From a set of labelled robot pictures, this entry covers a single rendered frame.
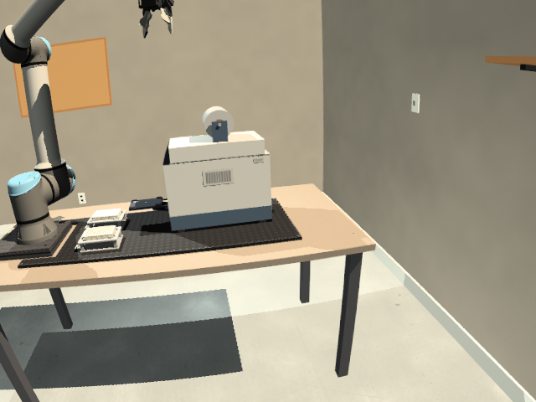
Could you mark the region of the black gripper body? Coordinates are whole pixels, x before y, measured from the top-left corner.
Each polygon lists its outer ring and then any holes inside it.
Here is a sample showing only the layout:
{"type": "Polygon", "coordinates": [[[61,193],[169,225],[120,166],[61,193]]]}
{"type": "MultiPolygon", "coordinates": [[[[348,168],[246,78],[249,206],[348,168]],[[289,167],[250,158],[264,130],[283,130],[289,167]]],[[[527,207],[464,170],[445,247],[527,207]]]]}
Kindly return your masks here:
{"type": "Polygon", "coordinates": [[[139,8],[149,9],[155,12],[155,10],[163,8],[164,0],[141,0],[141,3],[142,5],[140,5],[140,0],[138,0],[139,8]]]}

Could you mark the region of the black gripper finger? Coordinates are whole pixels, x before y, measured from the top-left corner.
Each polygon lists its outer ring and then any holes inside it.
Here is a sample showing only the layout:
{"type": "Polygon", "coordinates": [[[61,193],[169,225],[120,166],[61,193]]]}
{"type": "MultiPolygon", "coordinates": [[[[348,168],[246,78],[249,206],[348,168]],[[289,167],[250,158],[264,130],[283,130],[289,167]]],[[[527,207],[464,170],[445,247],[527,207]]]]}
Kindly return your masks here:
{"type": "Polygon", "coordinates": [[[162,13],[161,14],[162,20],[164,20],[167,23],[169,32],[172,34],[173,33],[173,18],[172,18],[173,15],[172,15],[172,8],[168,0],[164,0],[164,4],[162,7],[163,8],[160,8],[161,13],[162,13]]]}
{"type": "Polygon", "coordinates": [[[142,26],[142,32],[143,32],[143,38],[147,36],[148,33],[148,27],[149,27],[149,21],[152,18],[152,14],[150,13],[151,10],[142,10],[143,18],[140,19],[139,24],[142,26]],[[145,15],[144,15],[145,14],[145,15]]]}

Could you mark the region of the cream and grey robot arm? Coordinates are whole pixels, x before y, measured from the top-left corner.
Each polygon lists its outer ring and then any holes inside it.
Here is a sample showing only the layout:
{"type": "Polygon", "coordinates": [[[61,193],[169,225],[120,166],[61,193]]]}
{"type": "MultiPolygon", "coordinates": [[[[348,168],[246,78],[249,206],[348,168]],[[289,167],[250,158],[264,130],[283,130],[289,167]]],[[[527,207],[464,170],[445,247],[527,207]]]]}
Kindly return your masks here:
{"type": "Polygon", "coordinates": [[[20,245],[42,243],[58,234],[48,206],[72,193],[76,184],[74,171],[59,153],[47,68],[51,47],[46,39],[34,36],[63,2],[33,0],[15,24],[3,30],[0,38],[4,57],[21,64],[37,158],[33,172],[8,181],[20,245]]]}

